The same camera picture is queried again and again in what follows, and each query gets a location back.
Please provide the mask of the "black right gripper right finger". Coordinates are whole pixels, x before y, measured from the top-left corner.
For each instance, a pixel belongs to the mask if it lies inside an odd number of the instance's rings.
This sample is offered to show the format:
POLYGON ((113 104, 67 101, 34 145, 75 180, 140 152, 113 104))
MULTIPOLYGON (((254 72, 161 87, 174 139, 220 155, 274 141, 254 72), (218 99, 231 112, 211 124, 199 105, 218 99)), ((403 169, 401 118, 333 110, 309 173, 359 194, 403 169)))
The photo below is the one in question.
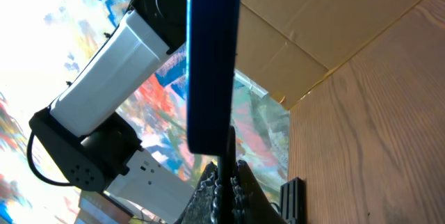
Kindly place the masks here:
POLYGON ((235 224, 285 224, 264 195, 257 179, 243 160, 236 163, 235 177, 231 178, 234 192, 232 213, 235 224))

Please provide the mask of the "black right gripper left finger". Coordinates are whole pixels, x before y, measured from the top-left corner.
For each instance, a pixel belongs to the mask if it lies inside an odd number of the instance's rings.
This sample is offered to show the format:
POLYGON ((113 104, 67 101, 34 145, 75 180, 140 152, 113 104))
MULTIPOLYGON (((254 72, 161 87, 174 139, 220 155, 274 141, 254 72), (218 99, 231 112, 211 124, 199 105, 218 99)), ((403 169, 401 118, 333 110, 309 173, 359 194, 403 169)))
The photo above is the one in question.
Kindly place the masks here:
POLYGON ((175 224, 217 224, 220 222, 223 185, 217 166, 211 162, 175 224))

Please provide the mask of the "blue Galaxy smartphone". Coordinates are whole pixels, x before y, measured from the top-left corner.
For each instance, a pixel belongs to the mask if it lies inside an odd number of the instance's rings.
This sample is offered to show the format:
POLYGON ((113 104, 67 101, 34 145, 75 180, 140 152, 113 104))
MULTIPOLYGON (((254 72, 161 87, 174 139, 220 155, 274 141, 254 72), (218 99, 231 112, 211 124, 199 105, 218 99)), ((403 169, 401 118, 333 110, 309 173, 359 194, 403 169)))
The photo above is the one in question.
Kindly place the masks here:
POLYGON ((187 141, 195 154, 227 151, 240 0, 186 0, 187 141))

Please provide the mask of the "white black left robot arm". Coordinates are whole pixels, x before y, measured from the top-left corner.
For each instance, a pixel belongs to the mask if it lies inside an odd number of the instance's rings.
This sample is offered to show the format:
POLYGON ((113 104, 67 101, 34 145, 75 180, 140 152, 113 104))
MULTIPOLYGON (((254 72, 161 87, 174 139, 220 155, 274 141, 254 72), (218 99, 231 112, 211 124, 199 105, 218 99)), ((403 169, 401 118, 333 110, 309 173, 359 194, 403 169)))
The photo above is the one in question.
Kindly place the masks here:
POLYGON ((164 168, 117 108, 186 40, 186 0, 131 0, 85 69, 30 119, 66 186, 109 192, 179 222, 193 188, 164 168))

